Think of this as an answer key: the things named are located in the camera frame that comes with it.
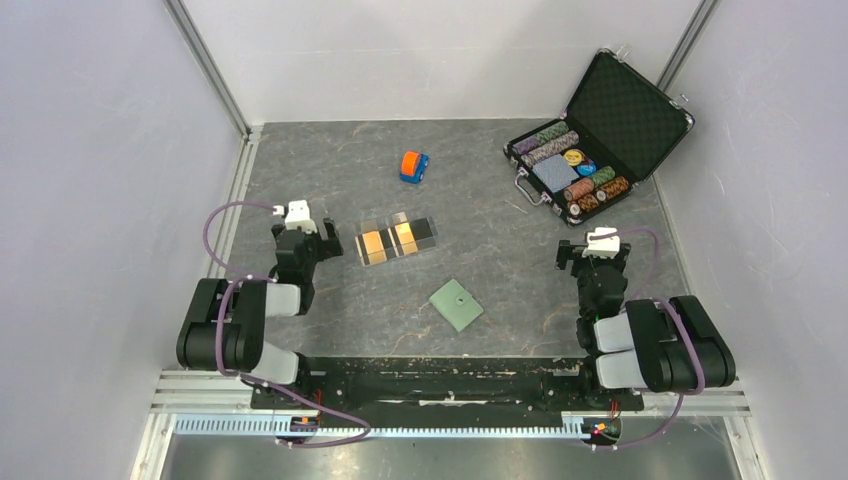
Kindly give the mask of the blue orange card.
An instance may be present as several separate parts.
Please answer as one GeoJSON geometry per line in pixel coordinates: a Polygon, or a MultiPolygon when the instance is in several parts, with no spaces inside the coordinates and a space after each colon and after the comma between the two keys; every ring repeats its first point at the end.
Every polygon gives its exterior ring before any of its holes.
{"type": "Polygon", "coordinates": [[[407,151],[402,156],[399,179],[406,183],[419,184],[429,165],[429,156],[415,151],[407,151]]]}

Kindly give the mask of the clear tray with cards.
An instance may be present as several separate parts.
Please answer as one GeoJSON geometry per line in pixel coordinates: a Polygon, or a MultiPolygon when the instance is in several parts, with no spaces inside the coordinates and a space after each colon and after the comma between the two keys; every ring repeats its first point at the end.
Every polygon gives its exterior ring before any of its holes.
{"type": "Polygon", "coordinates": [[[362,221],[353,245],[360,263],[373,266],[434,248],[438,231],[431,217],[398,212],[362,221]]]}

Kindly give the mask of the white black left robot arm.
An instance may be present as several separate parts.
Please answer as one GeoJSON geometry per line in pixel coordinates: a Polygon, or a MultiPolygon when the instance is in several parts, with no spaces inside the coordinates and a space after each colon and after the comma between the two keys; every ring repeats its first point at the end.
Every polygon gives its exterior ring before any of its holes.
{"type": "Polygon", "coordinates": [[[189,370],[247,374],[254,382],[275,383],[290,407],[306,405],[314,394],[307,360],[264,339],[271,317],[306,314],[313,302],[313,277],[319,263],[344,253],[335,222],[323,220],[326,233],[276,225],[276,264],[270,279],[229,282],[203,278],[194,291],[177,337],[176,356],[189,370]]]}

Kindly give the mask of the green card holder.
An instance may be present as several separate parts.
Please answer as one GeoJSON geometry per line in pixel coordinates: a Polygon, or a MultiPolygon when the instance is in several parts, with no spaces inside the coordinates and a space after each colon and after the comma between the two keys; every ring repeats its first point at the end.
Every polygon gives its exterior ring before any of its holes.
{"type": "Polygon", "coordinates": [[[429,303],[457,331],[464,331],[483,313],[483,307],[471,292],[456,279],[451,279],[436,290],[429,303]]]}

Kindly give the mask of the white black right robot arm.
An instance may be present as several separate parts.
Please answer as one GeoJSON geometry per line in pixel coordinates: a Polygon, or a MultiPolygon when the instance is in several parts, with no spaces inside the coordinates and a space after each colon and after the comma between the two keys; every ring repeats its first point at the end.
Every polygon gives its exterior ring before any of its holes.
{"type": "Polygon", "coordinates": [[[556,266],[576,281],[576,335],[587,352],[577,392],[602,408],[618,390],[696,394],[732,385],[736,362],[700,300],[627,300],[628,244],[614,253],[562,240],[556,266]]]}

